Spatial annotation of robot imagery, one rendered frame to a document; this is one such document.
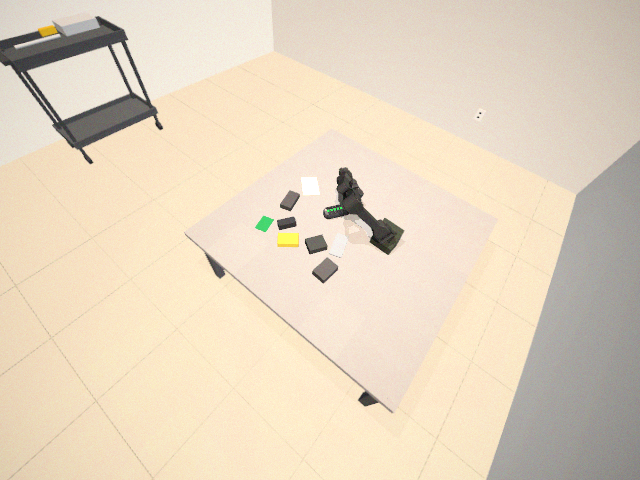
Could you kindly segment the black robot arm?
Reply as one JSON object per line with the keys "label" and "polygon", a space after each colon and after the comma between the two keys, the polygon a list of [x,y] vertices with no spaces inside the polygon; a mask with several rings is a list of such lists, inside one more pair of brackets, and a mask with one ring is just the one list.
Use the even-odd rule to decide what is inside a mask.
{"label": "black robot arm", "polygon": [[[338,187],[338,201],[344,211],[350,214],[359,216],[373,232],[373,237],[381,244],[384,242],[390,243],[396,236],[396,232],[393,231],[390,225],[383,222],[381,219],[378,221],[363,207],[362,196],[364,192],[358,186],[356,179],[353,178],[351,171],[347,167],[341,167],[339,169],[339,176],[336,178]],[[347,198],[343,200],[343,193],[346,191],[353,192]],[[395,234],[396,233],[396,234]]]}

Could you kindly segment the flat green rectangular card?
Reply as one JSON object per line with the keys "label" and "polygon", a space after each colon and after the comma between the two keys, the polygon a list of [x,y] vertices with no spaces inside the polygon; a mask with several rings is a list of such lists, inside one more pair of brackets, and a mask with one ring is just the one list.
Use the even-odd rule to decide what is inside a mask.
{"label": "flat green rectangular card", "polygon": [[263,232],[266,232],[273,221],[274,221],[274,219],[271,219],[271,218],[266,217],[266,216],[263,215],[263,217],[260,219],[260,221],[255,226],[255,228],[258,229],[258,230],[261,230]]}

